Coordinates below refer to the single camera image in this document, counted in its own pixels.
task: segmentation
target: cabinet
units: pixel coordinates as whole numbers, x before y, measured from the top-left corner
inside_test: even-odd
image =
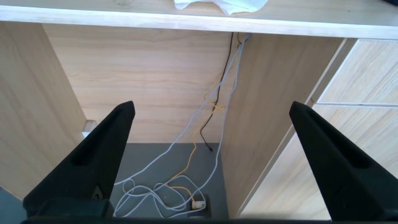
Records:
[[[178,11],[171,0],[0,0],[0,185],[23,198],[82,140],[87,120],[100,122],[127,100],[137,110],[129,142],[172,142],[218,81],[234,32],[232,54],[238,35],[251,36],[221,147],[229,215],[321,217],[295,213],[311,209],[301,191],[268,196],[283,204],[290,194],[295,208],[260,203],[272,192],[262,189],[285,186],[293,168],[281,165],[284,156],[300,154],[289,108],[294,100],[313,106],[337,128],[351,127],[349,137],[361,116],[375,119],[361,126],[369,138],[396,132],[397,15],[373,0],[269,0],[233,16],[208,2]],[[220,103],[232,86],[231,76]],[[209,142],[220,140],[222,119],[217,113],[206,127]],[[297,175],[311,179],[297,162]]]
[[[396,177],[398,58],[391,55],[398,54],[397,47],[397,42],[358,40],[313,106]],[[241,216],[330,219],[296,134],[282,149]]]

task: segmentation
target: black cable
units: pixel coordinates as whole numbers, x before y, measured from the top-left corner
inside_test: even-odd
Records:
[[[231,56],[231,51],[232,51],[232,40],[233,40],[233,38],[234,38],[234,33],[231,33],[231,41],[230,41],[230,43],[229,43],[228,58],[226,59],[226,63],[225,63],[225,67],[224,67],[223,74],[221,75],[220,83],[221,83],[221,81],[222,81],[223,78],[224,78],[225,71],[226,71],[226,67],[228,66],[228,62],[229,62],[229,57]],[[218,103],[218,98],[220,97],[220,88],[221,88],[221,86],[219,86],[219,87],[218,87],[218,90],[217,90],[217,98],[216,98],[216,101],[214,102],[214,105],[215,105],[215,106],[217,105],[217,103]],[[203,139],[203,141],[205,142],[206,146],[209,148],[209,150],[210,150],[211,152],[213,152],[213,149],[212,149],[212,148],[209,146],[209,144],[206,142],[205,137],[203,137],[202,131],[203,131],[203,128],[205,128],[206,125],[209,123],[210,119],[213,117],[213,114],[214,114],[214,113],[212,113],[212,114],[210,115],[210,117],[209,117],[209,119],[207,119],[205,125],[203,125],[203,127],[201,127],[201,129],[200,129],[200,136],[201,136],[201,138]]]
[[[239,39],[239,34],[240,34],[240,33],[238,33],[238,42],[239,42],[239,45],[241,45],[242,42],[241,42],[241,40]]]

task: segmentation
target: wooden panel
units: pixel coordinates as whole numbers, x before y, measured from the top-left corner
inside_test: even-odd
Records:
[[[0,0],[0,20],[118,27],[398,39],[398,8],[375,0],[269,0],[224,15],[213,3],[172,0]]]
[[[398,105],[398,42],[359,40],[319,102]]]
[[[218,81],[231,38],[231,33],[189,30],[44,28],[87,119],[99,123],[117,104],[134,102],[137,114],[129,142],[175,140]],[[221,88],[221,104],[232,84],[231,75]],[[210,112],[208,105],[180,142],[192,142],[194,130]],[[222,113],[215,114],[204,129],[207,141],[220,141],[221,119]]]
[[[263,34],[248,40],[221,152],[230,217],[239,215],[290,128],[292,102],[309,100],[341,41]]]
[[[0,23],[0,185],[18,198],[81,140],[86,121],[40,24]]]
[[[314,110],[398,177],[398,108],[316,105]],[[296,134],[242,217],[330,219]]]

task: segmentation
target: black object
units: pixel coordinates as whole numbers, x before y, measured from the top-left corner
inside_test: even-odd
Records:
[[[333,221],[398,220],[398,180],[314,110],[290,108]]]
[[[393,175],[311,108],[293,102],[289,114],[333,221],[398,220],[398,180]],[[24,199],[30,218],[23,223],[330,223],[110,217],[108,199],[134,115],[131,101],[117,106]]]
[[[383,1],[386,1],[386,2],[388,2],[390,4],[395,5],[395,6],[398,6],[398,0],[383,0]]]
[[[107,201],[111,196],[135,113],[132,101],[115,107],[87,138],[24,198],[27,216],[51,215],[49,213],[54,215],[55,212],[56,216],[63,213],[74,215],[77,209],[84,213],[96,203],[102,206],[110,205]],[[104,214],[104,209],[94,210]]]

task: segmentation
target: yellow cable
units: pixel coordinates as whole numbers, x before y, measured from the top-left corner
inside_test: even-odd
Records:
[[[187,188],[185,188],[185,187],[170,187],[170,188],[173,188],[173,189],[184,189],[184,190],[186,190],[187,192],[188,192],[188,194],[189,194],[189,196],[192,196],[192,193],[191,193],[191,191],[189,191]]]
[[[235,65],[235,63],[236,63],[237,61],[238,61],[238,60],[235,59],[235,61],[233,62],[232,67]],[[219,82],[221,81],[220,79],[221,79],[222,75],[223,75],[223,74],[221,74],[221,75],[219,76],[219,78],[218,78]],[[207,99],[207,96],[208,96],[208,92],[205,93],[204,99]],[[195,140],[195,139],[196,139],[196,135],[198,134],[198,132],[199,132],[199,130],[201,129],[201,127],[202,127],[203,125],[205,125],[206,121],[207,121],[207,120],[210,118],[210,116],[211,116],[212,114],[214,114],[217,110],[223,110],[223,109],[225,109],[225,105],[217,106],[217,105],[215,105],[214,102],[210,102],[210,101],[209,101],[209,104],[213,105],[214,110],[206,117],[206,119],[204,119],[204,120],[202,121],[202,123],[199,125],[199,127],[198,127],[198,128],[195,130],[195,132],[192,134],[192,142],[193,142],[194,147],[193,147],[193,150],[192,150],[192,152],[191,152],[191,154],[190,154],[190,156],[189,156],[189,160],[188,160],[187,166],[186,166],[183,170],[181,170],[178,174],[175,174],[170,180],[172,180],[172,179],[178,177],[180,174],[184,173],[184,172],[188,169],[188,167],[189,167],[189,165],[190,165],[190,163],[191,163],[192,156],[193,156],[193,154],[195,153],[195,151],[196,151],[196,149],[197,149],[197,144],[196,144],[196,140]],[[170,188],[173,188],[173,189],[185,189],[185,190],[190,194],[190,196],[192,196],[191,191],[189,191],[189,190],[188,190],[187,188],[185,188],[185,187],[176,186],[176,187],[170,187]]]

